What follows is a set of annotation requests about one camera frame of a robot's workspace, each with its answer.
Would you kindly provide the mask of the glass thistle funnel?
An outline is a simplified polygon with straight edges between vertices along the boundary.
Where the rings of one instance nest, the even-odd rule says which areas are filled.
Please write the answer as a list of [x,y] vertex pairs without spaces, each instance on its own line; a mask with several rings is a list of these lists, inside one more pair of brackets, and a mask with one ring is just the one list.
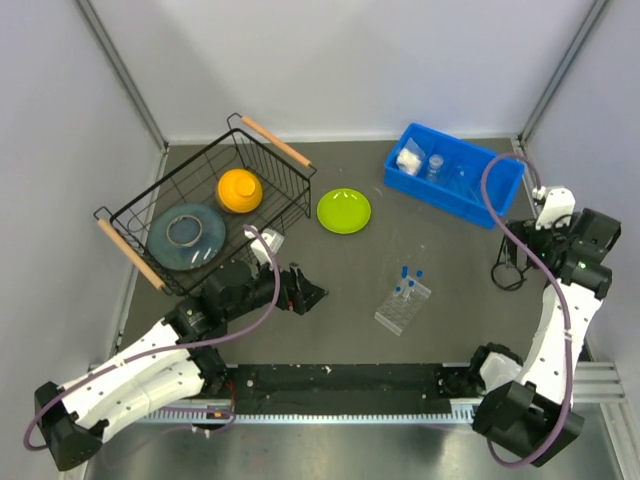
[[478,193],[478,175],[474,171],[467,171],[462,166],[457,166],[451,175],[450,187],[467,201],[481,202],[481,196]]

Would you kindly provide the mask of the clear glass bottle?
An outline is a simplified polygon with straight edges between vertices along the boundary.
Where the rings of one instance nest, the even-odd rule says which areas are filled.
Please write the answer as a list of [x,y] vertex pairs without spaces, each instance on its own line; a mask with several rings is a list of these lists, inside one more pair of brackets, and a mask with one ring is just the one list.
[[428,159],[426,179],[433,184],[440,184],[443,166],[444,158],[441,155],[431,155]]

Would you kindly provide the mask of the beige sponge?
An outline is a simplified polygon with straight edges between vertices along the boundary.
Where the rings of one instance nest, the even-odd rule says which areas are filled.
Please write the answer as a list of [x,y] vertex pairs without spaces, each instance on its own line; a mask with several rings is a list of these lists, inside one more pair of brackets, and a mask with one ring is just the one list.
[[396,157],[396,165],[400,171],[416,176],[424,163],[424,159],[425,153],[423,149],[413,138],[409,138]]

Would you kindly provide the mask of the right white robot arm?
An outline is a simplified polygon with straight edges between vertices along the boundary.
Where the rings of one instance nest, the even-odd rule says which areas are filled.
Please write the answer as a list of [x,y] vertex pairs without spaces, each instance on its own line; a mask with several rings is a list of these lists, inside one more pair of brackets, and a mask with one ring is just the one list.
[[508,468],[540,467],[571,444],[584,420],[573,413],[575,370],[589,325],[612,285],[603,261],[621,235],[618,220],[585,208],[537,229],[534,221],[507,223],[506,257],[522,249],[527,264],[547,278],[539,326],[526,358],[489,343],[467,370],[469,388],[483,396],[472,428],[494,452],[514,458]]

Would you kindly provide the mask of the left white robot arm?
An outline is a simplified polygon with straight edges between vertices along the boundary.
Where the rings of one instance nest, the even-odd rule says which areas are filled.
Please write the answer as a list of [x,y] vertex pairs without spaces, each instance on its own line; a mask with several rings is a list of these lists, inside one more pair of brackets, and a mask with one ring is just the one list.
[[122,429],[175,401],[220,394],[229,373],[217,347],[229,339],[230,322],[258,309],[304,315],[326,295],[297,264],[224,263],[120,354],[35,391],[37,427],[56,468],[76,468]]

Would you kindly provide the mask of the green plastic plate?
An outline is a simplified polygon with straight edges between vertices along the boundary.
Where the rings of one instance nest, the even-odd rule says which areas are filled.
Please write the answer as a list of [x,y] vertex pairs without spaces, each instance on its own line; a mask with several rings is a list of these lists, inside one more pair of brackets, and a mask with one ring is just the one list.
[[349,235],[367,226],[372,216],[372,207],[361,192],[351,188],[337,188],[320,198],[316,216],[329,232]]

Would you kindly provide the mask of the clear test tube rack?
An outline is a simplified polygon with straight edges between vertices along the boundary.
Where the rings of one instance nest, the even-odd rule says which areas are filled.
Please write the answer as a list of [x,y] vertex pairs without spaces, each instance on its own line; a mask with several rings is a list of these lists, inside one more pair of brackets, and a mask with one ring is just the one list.
[[[412,292],[407,291],[410,280],[415,282]],[[431,290],[411,277],[402,279],[397,286],[403,288],[402,294],[396,297],[394,289],[377,308],[374,319],[395,335],[400,336],[429,299]]]

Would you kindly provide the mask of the blue plastic bin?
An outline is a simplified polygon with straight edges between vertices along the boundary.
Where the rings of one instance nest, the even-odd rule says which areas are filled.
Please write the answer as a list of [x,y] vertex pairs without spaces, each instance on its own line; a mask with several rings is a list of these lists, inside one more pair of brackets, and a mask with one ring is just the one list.
[[[421,160],[411,175],[397,164],[408,148]],[[495,222],[481,194],[481,178],[497,154],[418,123],[410,124],[384,162],[384,184],[467,222],[491,230]]]

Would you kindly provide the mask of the orange ribbed bowl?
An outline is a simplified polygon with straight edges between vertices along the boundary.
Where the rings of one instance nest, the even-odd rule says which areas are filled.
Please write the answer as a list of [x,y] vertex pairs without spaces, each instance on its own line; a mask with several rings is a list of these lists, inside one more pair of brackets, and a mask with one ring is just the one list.
[[220,177],[216,196],[225,211],[247,214],[262,203],[263,187],[258,177],[249,170],[231,169]]

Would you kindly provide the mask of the blue ceramic plate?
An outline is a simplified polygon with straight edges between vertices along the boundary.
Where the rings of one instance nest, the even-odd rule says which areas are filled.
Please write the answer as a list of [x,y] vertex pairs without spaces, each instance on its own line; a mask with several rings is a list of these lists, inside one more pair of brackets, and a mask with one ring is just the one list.
[[189,271],[216,257],[226,233],[217,210],[205,204],[184,203],[169,208],[151,223],[146,248],[161,266]]

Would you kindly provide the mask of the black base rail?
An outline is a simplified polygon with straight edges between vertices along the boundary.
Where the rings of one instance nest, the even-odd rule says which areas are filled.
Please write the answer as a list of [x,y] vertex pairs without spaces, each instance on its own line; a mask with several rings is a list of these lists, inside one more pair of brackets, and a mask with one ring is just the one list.
[[149,423],[240,424],[469,423],[480,402],[466,365],[234,365],[215,395],[177,402]]

